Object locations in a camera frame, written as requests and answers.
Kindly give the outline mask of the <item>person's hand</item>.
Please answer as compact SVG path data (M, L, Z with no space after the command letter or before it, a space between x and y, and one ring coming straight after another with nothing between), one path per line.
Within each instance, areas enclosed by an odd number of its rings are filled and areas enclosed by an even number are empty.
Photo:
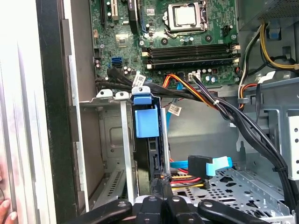
M16 211L9 212L11 201L9 199L4 200L0 204L0 223L1 224L14 224L18 218Z

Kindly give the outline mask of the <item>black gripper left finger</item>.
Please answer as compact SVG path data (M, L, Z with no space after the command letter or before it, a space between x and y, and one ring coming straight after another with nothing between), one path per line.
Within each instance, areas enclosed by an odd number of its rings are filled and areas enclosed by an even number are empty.
M71 221L70 224L160 224L162 223L162 180L151 182L152 195L139 196L132 204L117 199L93 209Z

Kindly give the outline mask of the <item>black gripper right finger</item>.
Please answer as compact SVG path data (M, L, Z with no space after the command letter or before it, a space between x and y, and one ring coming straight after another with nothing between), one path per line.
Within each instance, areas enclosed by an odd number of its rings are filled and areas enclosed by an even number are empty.
M203 200L196 208L187 198L175 196L170 182L162 181L162 195L172 224L263 224L264 221L213 200Z

